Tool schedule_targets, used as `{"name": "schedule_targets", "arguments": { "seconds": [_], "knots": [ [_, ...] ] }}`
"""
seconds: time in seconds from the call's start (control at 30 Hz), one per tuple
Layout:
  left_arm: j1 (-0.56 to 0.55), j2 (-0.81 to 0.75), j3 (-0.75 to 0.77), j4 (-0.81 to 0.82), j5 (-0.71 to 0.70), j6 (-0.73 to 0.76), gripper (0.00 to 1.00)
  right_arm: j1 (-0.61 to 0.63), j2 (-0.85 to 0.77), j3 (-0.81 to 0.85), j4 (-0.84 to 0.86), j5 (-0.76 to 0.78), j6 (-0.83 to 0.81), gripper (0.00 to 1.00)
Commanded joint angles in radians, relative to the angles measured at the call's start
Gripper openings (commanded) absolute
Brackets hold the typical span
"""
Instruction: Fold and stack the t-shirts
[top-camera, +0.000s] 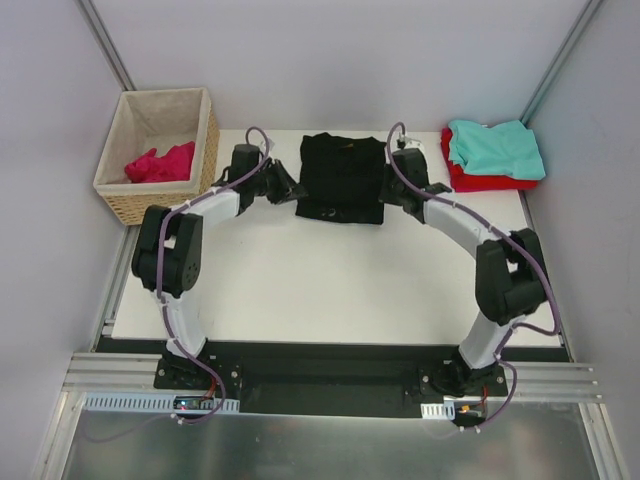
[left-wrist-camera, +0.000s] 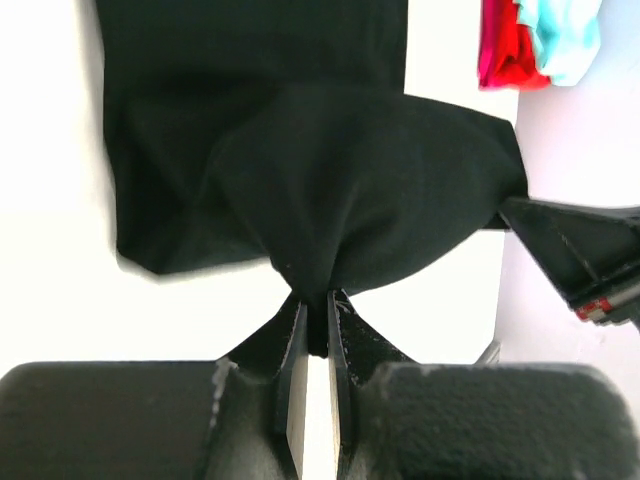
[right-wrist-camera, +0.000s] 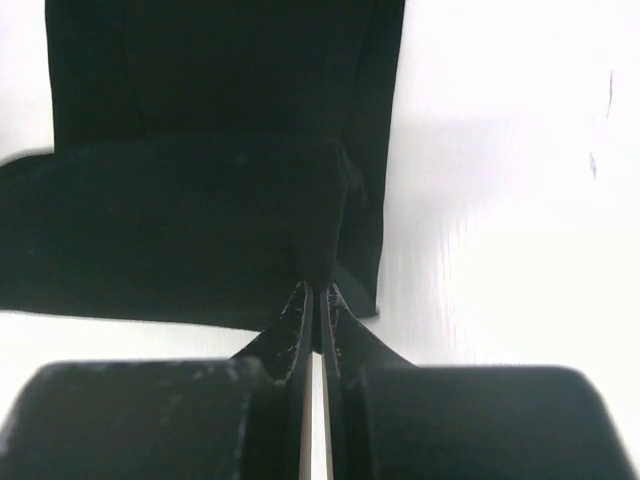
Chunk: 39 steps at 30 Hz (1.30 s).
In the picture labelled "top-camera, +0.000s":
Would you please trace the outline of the black t shirt with flower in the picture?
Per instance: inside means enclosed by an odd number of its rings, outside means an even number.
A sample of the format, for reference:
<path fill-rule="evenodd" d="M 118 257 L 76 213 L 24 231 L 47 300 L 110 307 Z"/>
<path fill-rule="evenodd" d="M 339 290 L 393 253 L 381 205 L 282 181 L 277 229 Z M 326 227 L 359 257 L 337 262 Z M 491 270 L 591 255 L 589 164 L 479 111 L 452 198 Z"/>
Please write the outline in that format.
<path fill-rule="evenodd" d="M 296 215 L 338 224 L 381 225 L 385 147 L 374 137 L 305 135 L 300 145 L 300 184 L 307 196 L 298 201 Z"/>

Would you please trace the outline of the red t shirt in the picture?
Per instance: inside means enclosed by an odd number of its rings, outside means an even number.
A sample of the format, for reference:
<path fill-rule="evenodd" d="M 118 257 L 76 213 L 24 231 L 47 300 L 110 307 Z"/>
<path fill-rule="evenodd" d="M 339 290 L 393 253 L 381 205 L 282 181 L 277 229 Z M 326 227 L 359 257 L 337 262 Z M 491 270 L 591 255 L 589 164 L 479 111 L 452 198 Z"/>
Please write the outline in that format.
<path fill-rule="evenodd" d="M 466 174 L 461 166 L 454 164 L 449 159 L 450 142 L 452 139 L 453 132 L 448 127 L 443 128 L 441 130 L 440 148 L 449 173 L 451 188 L 454 191 L 460 193 L 504 190 L 528 191 L 538 186 L 538 182 L 535 180 L 517 180 L 507 176 L 474 176 Z"/>

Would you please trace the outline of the teal t shirt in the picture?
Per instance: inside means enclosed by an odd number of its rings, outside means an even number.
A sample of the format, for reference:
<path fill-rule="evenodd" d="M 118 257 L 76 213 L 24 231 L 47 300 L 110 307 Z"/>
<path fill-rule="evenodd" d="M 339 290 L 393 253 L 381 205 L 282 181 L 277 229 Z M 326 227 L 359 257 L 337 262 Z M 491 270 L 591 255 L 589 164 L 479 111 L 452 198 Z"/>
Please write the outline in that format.
<path fill-rule="evenodd" d="M 519 120 L 488 127 L 457 119 L 448 128 L 452 133 L 448 158 L 467 175 L 520 181 L 540 181 L 546 176 L 535 134 Z"/>

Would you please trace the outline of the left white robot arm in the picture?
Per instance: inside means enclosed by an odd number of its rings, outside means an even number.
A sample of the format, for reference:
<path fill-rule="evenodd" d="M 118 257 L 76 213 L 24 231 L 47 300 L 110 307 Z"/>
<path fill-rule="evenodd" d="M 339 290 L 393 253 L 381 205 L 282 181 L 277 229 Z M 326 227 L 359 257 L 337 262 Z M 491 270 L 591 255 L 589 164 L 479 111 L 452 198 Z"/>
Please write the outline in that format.
<path fill-rule="evenodd" d="M 205 230 L 238 217 L 258 197 L 281 205 L 306 196 L 280 160 L 245 143 L 234 147 L 231 165 L 205 193 L 174 207 L 146 209 L 131 271 L 153 295 L 168 335 L 155 387 L 221 385 L 204 354 L 207 336 L 196 299 Z"/>

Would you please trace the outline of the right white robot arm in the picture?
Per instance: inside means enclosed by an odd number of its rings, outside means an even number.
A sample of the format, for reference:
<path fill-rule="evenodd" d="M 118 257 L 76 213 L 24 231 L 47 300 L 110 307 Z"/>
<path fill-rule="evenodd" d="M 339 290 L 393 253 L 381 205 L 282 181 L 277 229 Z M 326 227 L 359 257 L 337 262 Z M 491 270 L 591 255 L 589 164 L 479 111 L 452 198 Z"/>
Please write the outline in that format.
<path fill-rule="evenodd" d="M 391 154 L 380 201 L 400 206 L 419 223 L 440 231 L 475 261 L 478 315 L 449 362 L 430 375 L 431 387 L 440 394 L 473 394 L 495 373 L 513 328 L 548 301 L 537 235 L 529 228 L 497 233 L 448 187 L 429 182 L 426 159 L 417 148 Z"/>

